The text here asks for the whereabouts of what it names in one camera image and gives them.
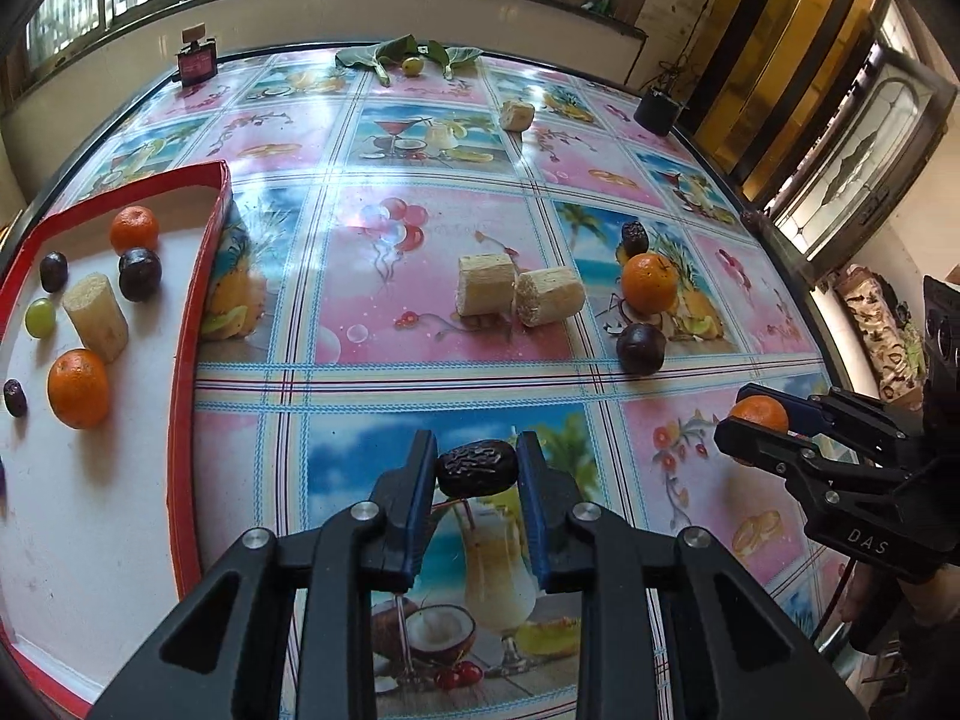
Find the person's right hand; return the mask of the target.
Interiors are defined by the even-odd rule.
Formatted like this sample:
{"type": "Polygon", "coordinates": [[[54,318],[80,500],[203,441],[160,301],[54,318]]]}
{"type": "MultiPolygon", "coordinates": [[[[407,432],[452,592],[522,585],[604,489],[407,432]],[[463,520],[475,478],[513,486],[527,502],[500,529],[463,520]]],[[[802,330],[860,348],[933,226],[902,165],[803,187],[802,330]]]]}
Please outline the person's right hand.
{"type": "MultiPolygon", "coordinates": [[[[853,622],[866,606],[867,596],[874,582],[874,569],[864,564],[854,566],[839,602],[839,619],[853,622]]],[[[901,582],[901,591],[913,608],[914,621],[919,626],[946,624],[958,616],[960,610],[960,569],[957,566],[942,567],[929,582],[901,582]]]]}

